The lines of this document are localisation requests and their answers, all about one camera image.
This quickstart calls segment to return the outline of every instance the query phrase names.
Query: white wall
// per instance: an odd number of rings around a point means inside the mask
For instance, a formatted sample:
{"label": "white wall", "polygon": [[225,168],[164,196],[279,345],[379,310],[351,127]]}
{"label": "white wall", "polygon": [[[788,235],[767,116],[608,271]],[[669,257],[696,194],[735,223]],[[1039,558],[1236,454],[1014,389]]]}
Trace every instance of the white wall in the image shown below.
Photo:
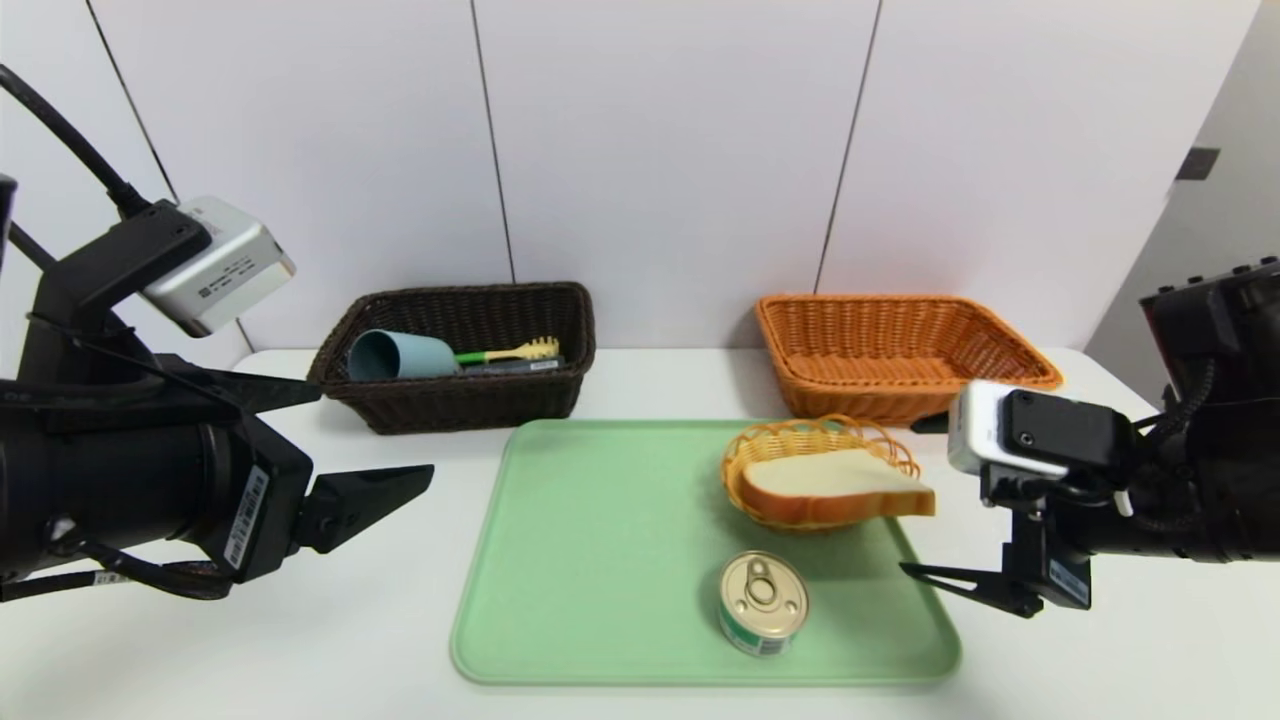
{"label": "white wall", "polygon": [[1208,179],[1180,182],[1087,352],[1148,401],[1169,382],[1138,300],[1190,275],[1280,255],[1280,0],[1258,10],[1198,145],[1221,147]]}
{"label": "white wall", "polygon": [[877,0],[477,0],[516,279],[613,347],[758,345],[813,292]]}
{"label": "white wall", "polygon": [[[4,0],[0,59],[52,102],[146,197],[168,197],[164,178],[111,69],[88,8],[77,0]],[[101,186],[27,110],[0,94],[0,170],[19,182],[14,220],[63,256],[118,222]],[[0,374],[13,377],[38,272],[8,249],[0,277]],[[118,306],[154,351],[229,368],[248,354],[239,329],[195,341],[140,297]]]}
{"label": "white wall", "polygon": [[298,264],[242,316],[255,347],[315,347],[367,292],[511,282],[467,0],[93,6],[174,190]]}
{"label": "white wall", "polygon": [[887,0],[820,292],[972,297],[1083,347],[1257,0]]}
{"label": "white wall", "polygon": [[[884,0],[820,290],[957,292],[1082,345],[1256,3]],[[95,8],[177,191],[260,215],[300,264],[244,318],[259,347],[317,345],[365,292],[512,265],[585,281],[607,346],[756,341],[755,297],[818,281],[874,18],[869,0],[476,0],[479,29],[468,0]]]}

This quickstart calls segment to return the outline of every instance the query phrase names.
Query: small yellow wicker basket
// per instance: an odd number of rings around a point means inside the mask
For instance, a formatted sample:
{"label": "small yellow wicker basket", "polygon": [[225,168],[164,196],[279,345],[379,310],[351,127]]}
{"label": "small yellow wicker basket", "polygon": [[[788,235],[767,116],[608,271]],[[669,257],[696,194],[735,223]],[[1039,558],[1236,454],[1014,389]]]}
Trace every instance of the small yellow wicker basket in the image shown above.
{"label": "small yellow wicker basket", "polygon": [[854,420],[845,415],[824,415],[817,420],[787,420],[751,425],[733,438],[721,461],[721,482],[730,502],[746,512],[756,523],[792,533],[820,533],[852,523],[838,524],[783,524],[760,515],[742,500],[744,471],[751,462],[763,462],[794,455],[815,455],[836,450],[865,450],[891,468],[911,478],[920,477],[920,466],[911,451],[897,442],[876,423]]}

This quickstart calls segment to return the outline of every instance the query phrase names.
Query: bread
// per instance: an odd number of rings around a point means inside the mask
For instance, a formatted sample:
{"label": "bread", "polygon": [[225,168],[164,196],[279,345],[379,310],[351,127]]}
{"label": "bread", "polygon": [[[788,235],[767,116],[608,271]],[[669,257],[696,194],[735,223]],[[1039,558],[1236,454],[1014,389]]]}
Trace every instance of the bread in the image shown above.
{"label": "bread", "polygon": [[742,501],[774,523],[846,525],[870,518],[933,515],[933,491],[865,450],[753,462]]}

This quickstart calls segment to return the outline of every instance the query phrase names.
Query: cup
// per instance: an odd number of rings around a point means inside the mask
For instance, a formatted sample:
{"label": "cup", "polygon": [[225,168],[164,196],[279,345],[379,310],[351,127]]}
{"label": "cup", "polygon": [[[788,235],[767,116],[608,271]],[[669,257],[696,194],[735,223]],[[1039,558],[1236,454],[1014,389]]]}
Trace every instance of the cup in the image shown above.
{"label": "cup", "polygon": [[347,375],[357,382],[439,378],[460,370],[447,342],[420,334],[367,331],[347,354]]}

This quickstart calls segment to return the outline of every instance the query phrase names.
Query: can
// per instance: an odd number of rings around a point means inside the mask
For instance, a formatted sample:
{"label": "can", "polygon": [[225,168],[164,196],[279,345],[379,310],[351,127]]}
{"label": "can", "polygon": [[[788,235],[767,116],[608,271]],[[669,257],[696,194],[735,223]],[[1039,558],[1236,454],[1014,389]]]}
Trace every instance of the can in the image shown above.
{"label": "can", "polygon": [[776,555],[748,551],[721,570],[719,621],[735,647],[782,655],[809,616],[809,591],[795,568]]}

